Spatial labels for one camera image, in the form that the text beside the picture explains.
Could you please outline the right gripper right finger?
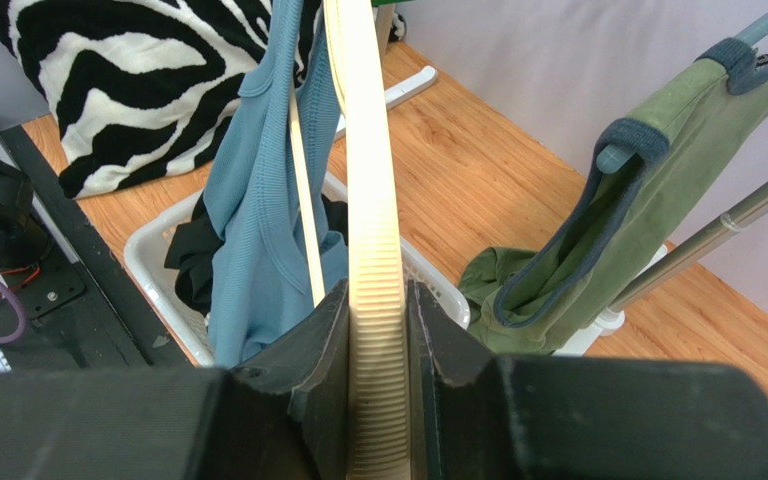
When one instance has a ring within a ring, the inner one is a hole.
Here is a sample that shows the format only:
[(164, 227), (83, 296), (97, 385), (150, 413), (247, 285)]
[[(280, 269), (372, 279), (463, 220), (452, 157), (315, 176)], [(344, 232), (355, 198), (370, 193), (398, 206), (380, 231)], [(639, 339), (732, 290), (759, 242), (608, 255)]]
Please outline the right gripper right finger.
[(494, 355), (415, 280), (407, 284), (407, 325), (413, 477), (504, 478), (508, 408)]

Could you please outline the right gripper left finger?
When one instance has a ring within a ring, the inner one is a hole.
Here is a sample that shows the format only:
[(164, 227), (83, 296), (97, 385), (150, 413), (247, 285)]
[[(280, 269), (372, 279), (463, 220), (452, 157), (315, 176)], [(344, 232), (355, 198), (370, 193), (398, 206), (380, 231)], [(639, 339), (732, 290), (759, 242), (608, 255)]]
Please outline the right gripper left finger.
[(243, 479), (347, 475), (348, 283), (232, 372), (243, 385)]

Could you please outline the wooden hanger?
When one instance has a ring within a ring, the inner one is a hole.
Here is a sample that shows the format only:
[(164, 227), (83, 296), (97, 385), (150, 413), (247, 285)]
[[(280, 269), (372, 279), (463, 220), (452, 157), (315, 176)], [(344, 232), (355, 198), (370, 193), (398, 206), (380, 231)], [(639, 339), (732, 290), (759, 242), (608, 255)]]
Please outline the wooden hanger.
[(392, 150), (371, 4), (324, 3), (331, 72), (345, 119), (349, 274), (298, 332), (316, 348), (294, 417), (321, 479), (411, 475), (409, 362)]

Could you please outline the blue tank top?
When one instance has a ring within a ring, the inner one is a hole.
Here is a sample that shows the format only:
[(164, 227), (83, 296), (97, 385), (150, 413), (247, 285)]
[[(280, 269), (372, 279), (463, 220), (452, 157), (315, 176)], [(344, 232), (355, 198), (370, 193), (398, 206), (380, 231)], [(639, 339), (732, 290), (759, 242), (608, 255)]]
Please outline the blue tank top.
[(214, 362), (258, 354), (313, 310), (292, 157), (289, 106), (299, 108), (324, 282), (348, 275), (347, 245), (320, 198), (340, 108), (321, 5), (277, 1), (266, 53), (238, 91), (203, 199), (221, 239), (215, 253), (208, 339)]

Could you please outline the black top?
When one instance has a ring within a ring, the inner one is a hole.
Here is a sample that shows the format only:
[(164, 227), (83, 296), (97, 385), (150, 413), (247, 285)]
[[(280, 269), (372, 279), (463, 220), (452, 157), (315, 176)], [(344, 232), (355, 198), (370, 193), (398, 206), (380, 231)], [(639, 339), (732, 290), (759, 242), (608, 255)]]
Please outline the black top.
[(212, 259), (224, 241), (213, 230), (203, 195), (197, 198), (189, 222), (173, 235), (164, 267), (177, 270), (174, 290), (190, 309), (206, 316), (212, 305)]

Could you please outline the teal plastic hanger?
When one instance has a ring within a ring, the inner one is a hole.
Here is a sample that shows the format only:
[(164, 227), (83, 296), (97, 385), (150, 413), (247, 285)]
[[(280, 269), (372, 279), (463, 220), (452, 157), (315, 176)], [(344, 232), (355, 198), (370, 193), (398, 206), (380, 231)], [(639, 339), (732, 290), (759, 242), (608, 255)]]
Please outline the teal plastic hanger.
[(720, 172), (768, 116), (768, 12), (709, 47), (599, 136), (592, 170), (648, 175), (664, 163), (700, 159)]

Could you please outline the olive green tank top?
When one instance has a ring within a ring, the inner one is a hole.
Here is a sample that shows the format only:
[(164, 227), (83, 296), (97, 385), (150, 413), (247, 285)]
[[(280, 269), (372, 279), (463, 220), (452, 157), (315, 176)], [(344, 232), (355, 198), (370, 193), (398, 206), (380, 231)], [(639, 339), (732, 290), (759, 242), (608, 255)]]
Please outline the olive green tank top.
[(581, 196), (538, 251), (490, 247), (459, 290), (469, 332), (503, 354), (551, 353), (586, 328), (647, 266), (768, 117), (768, 59), (727, 38), (610, 123), (595, 151), (631, 152), (592, 167)]

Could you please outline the green plastic hanger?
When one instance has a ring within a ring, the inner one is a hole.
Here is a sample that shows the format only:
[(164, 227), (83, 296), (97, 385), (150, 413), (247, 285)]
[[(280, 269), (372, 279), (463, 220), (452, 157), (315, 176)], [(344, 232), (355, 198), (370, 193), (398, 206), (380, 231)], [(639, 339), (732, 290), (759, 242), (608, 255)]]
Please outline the green plastic hanger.
[(371, 0), (371, 4), (373, 7), (380, 7), (383, 5), (392, 5), (409, 1), (411, 0)]

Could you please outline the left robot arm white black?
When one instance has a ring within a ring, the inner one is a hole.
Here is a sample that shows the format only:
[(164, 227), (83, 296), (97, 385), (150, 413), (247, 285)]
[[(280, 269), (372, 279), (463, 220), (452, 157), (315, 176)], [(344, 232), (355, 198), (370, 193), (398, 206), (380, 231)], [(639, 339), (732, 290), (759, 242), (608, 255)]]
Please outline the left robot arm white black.
[(0, 160), (0, 268), (40, 262), (51, 238), (33, 214), (34, 184), (22, 171)]

